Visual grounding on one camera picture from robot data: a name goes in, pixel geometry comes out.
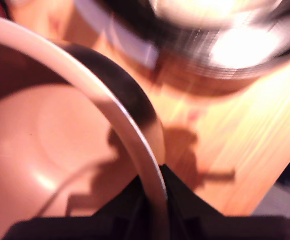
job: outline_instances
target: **black object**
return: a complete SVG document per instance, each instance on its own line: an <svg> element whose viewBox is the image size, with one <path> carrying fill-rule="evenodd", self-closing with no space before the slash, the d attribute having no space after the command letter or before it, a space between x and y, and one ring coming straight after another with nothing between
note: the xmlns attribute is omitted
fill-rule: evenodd
<svg viewBox="0 0 290 240"><path fill-rule="evenodd" d="M290 219L224 217L162 166L172 240L290 240ZM3 240L147 240L150 209L139 177L89 217L34 218L13 225Z"/></svg>

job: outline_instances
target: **wooden surface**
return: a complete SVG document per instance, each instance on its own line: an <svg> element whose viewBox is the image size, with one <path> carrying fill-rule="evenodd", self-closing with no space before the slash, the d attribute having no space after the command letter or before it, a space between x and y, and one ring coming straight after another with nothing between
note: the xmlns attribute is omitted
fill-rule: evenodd
<svg viewBox="0 0 290 240"><path fill-rule="evenodd" d="M240 90L185 75L164 58L155 76L94 32L72 0L31 0L11 13L34 32L95 49L129 72L163 122L167 165L222 213L250 214L290 162L290 64Z"/></svg>

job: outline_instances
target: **table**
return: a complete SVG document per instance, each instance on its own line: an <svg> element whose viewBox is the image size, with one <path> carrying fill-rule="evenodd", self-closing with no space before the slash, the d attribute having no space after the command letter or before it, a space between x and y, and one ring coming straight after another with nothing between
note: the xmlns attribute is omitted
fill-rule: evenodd
<svg viewBox="0 0 290 240"><path fill-rule="evenodd" d="M11 15L46 38L92 48L133 76L163 123L166 164L221 213L250 214L290 162L290 64L237 90L184 75L176 60L162 60L154 74L94 32L73 0L30 0L11 6Z"/></svg>

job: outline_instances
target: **wooden table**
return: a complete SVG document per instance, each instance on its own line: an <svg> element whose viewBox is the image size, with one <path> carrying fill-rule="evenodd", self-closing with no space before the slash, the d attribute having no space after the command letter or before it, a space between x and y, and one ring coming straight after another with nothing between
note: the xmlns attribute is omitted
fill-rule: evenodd
<svg viewBox="0 0 290 240"><path fill-rule="evenodd" d="M97 50L129 72L163 122L167 165L223 214L250 214L290 162L290 64L238 91L184 76L174 61L162 62L153 80L149 69L94 32L72 0L31 0L12 6L11 15L46 38Z"/></svg>

